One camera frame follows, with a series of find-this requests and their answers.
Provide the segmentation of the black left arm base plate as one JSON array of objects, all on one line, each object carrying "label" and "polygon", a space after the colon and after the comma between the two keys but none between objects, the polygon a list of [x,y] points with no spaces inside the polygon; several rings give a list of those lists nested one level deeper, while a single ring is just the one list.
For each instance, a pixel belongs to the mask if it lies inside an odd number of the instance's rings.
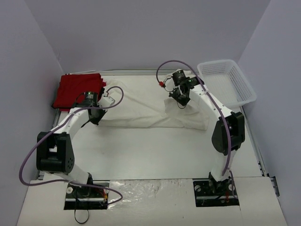
[{"label": "black left arm base plate", "polygon": [[106,210],[108,208],[106,189],[80,187],[68,184],[64,210]]}]

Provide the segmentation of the white t-shirt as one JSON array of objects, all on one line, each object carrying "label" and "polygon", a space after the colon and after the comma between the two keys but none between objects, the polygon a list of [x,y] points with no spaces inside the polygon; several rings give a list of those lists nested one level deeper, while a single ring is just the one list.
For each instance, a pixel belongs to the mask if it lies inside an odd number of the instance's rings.
[{"label": "white t-shirt", "polygon": [[109,95],[121,103],[109,109],[100,125],[128,128],[207,130],[209,116],[194,102],[186,107],[169,98],[153,75],[105,75]]}]

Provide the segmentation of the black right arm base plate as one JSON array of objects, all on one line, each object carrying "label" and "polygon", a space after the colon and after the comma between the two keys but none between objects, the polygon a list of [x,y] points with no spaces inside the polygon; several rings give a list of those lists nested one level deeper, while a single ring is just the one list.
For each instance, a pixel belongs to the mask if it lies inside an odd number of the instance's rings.
[{"label": "black right arm base plate", "polygon": [[213,191],[208,179],[193,180],[196,207],[239,206],[238,194],[231,179]]}]

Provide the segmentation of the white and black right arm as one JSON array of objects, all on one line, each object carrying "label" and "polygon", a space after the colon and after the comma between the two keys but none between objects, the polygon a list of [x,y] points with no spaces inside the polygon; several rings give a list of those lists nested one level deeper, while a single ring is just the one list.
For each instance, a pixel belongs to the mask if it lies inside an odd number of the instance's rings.
[{"label": "white and black right arm", "polygon": [[220,194],[230,178],[233,158],[245,141],[245,118],[241,112],[235,113],[222,104],[199,77],[190,78],[183,70],[178,70],[172,74],[171,79],[174,85],[169,96],[182,106],[193,101],[215,123],[211,141],[218,155],[208,175],[208,187],[211,193]]}]

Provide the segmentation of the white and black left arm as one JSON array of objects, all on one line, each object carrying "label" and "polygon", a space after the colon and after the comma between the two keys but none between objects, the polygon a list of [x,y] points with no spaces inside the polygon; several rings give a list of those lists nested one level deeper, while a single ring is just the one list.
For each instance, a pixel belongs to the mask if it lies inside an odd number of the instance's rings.
[{"label": "white and black left arm", "polygon": [[44,138],[46,132],[38,134],[37,141],[42,142],[36,152],[37,169],[78,183],[78,192],[84,197],[91,196],[95,191],[92,175],[75,164],[72,139],[85,124],[98,125],[107,112],[103,108],[114,103],[111,97],[99,99],[94,92],[85,92],[81,102],[75,100],[68,115],[51,130],[49,137]]}]

